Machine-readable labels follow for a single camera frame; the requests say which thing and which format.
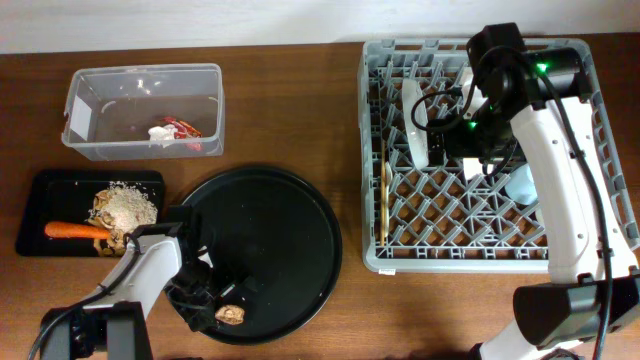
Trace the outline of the blue cup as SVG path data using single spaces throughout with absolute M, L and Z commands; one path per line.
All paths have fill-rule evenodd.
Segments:
M 531 205 L 537 199 L 531 168 L 524 164 L 509 174 L 509 180 L 504 186 L 506 195 L 514 202 L 521 205 Z

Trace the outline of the pink bowl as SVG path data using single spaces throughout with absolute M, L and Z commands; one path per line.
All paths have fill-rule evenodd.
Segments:
M 476 178 L 484 178 L 488 175 L 488 165 L 478 158 L 463 158 L 463 175 L 467 182 Z

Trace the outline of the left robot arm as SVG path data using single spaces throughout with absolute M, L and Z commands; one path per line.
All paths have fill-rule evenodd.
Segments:
M 103 351 L 111 359 L 150 359 L 146 318 L 161 294 L 192 330 L 222 326 L 236 308 L 232 294 L 254 280 L 213 263 L 211 246 L 200 242 L 204 228 L 191 206 L 178 205 L 127 235 L 124 255 L 93 292 L 45 314 L 29 358 L 80 359 Z

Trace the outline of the white plastic fork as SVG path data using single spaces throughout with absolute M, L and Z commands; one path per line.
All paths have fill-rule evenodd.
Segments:
M 393 181 L 393 171 L 391 168 L 391 165 L 388 162 L 384 163 L 384 170 L 385 170 L 385 175 L 384 175 L 384 205 L 383 205 L 383 210 L 384 210 L 384 215 L 383 215 L 383 220 L 384 220 L 384 225 L 382 227 L 383 229 L 383 239 L 386 240 L 388 238 L 389 235 L 389 220 L 390 220 L 390 210 L 389 210 L 389 197 L 390 197 L 390 185 Z

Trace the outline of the brown walnut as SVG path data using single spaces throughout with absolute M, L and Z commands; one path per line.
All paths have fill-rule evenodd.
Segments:
M 245 310 L 237 305 L 223 305 L 215 312 L 215 319 L 235 326 L 244 322 Z

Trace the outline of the orange carrot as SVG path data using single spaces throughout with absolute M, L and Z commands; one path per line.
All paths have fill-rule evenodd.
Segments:
M 44 232 L 51 238 L 88 238 L 102 240 L 110 236 L 110 232 L 103 228 L 58 221 L 47 223 Z

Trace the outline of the peanut shells and rice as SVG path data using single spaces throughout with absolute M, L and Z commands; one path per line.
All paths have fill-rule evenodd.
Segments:
M 106 239 L 94 239 L 93 246 L 101 257 L 121 256 L 127 245 L 125 235 L 139 226 L 155 224 L 157 217 L 158 209 L 147 194 L 134 185 L 111 182 L 94 195 L 89 210 L 87 222 L 109 233 Z

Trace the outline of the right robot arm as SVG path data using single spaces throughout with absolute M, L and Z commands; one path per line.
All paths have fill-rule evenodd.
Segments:
M 572 48 L 530 51 L 513 23 L 488 25 L 466 45 L 473 78 L 454 116 L 423 124 L 455 155 L 522 151 L 543 214 L 550 281 L 519 287 L 513 321 L 475 345 L 472 359 L 572 358 L 639 318 L 639 264 L 615 217 L 596 151 L 593 88 Z

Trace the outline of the wooden chopstick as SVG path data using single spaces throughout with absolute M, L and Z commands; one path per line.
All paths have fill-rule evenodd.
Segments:
M 380 246 L 386 245 L 388 232 L 388 174 L 386 162 L 386 141 L 381 139 L 381 187 L 380 187 Z

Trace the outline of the red snack wrapper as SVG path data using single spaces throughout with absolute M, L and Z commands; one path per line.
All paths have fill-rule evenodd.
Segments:
M 165 123 L 163 129 L 166 132 L 166 136 L 170 139 L 198 139 L 202 137 L 202 133 L 199 130 L 184 120 L 166 116 L 162 121 Z

